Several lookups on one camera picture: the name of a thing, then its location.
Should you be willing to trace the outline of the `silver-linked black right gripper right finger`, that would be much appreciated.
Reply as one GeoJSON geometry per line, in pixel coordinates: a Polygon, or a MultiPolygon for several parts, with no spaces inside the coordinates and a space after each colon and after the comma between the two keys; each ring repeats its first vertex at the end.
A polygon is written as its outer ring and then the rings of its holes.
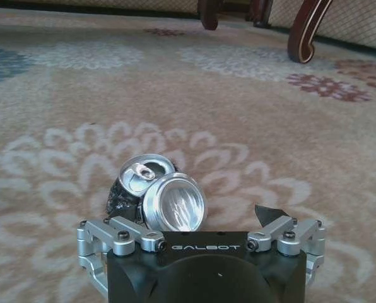
{"type": "Polygon", "coordinates": [[[323,223],[317,219],[299,221],[281,209],[261,205],[255,205],[254,210],[262,229],[247,234],[247,249],[263,253],[276,244],[277,251],[286,257],[305,253],[305,285],[311,286],[317,269],[324,263],[326,228],[323,223]]]}

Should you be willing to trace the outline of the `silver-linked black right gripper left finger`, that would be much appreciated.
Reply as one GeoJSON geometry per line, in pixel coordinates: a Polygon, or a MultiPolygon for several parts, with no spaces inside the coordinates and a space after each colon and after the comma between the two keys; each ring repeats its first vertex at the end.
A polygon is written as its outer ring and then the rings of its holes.
{"type": "Polygon", "coordinates": [[[162,232],[149,230],[124,217],[83,220],[76,231],[79,265],[88,274],[91,284],[107,299],[108,278],[105,272],[107,253],[126,257],[136,246],[148,253],[163,251],[166,240],[162,232]]]}

